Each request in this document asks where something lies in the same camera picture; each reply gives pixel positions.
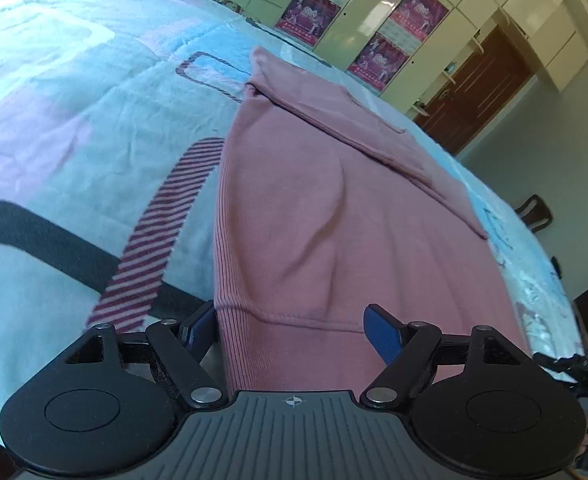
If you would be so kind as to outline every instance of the gray ribbed plate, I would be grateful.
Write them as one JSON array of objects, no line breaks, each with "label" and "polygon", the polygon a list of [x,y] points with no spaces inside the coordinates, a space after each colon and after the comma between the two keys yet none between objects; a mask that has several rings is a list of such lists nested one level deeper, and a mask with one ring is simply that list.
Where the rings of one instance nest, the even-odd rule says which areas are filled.
[{"label": "gray ribbed plate", "polygon": [[[549,477],[567,479],[568,476]],[[17,480],[39,477],[22,473]],[[462,480],[412,441],[390,413],[348,392],[242,392],[218,412],[187,418],[148,462],[114,480]]]}]

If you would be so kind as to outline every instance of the brown door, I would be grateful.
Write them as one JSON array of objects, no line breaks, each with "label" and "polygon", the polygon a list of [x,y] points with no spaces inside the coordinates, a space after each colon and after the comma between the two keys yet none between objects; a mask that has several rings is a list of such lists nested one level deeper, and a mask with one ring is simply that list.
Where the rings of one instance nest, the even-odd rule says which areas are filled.
[{"label": "brown door", "polygon": [[499,27],[415,119],[431,138],[455,155],[532,77],[532,71]]}]

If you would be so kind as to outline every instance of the pink sweatshirt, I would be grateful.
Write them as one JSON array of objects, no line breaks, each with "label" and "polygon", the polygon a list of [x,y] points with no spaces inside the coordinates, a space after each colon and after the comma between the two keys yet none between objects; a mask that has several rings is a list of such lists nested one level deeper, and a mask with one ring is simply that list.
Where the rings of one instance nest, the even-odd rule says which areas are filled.
[{"label": "pink sweatshirt", "polygon": [[231,391],[353,390],[384,368],[378,303],[526,349],[461,183],[347,89],[252,53],[221,163],[215,305]]}]

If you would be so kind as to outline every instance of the gray wall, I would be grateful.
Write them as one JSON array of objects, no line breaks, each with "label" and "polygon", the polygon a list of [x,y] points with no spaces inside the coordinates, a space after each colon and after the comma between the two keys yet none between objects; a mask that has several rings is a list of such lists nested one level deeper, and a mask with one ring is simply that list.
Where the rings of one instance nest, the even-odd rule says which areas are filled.
[{"label": "gray wall", "polygon": [[554,214],[537,233],[568,295],[588,289],[588,63],[562,94],[539,82],[462,163],[511,206],[539,194]]}]

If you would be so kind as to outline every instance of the chair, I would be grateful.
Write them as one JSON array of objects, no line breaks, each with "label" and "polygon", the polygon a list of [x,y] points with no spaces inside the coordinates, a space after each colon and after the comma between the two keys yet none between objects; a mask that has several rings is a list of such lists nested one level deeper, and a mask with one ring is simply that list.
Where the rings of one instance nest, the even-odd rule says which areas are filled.
[{"label": "chair", "polygon": [[530,196],[522,206],[514,211],[533,233],[547,227],[554,219],[548,205],[538,195]]}]

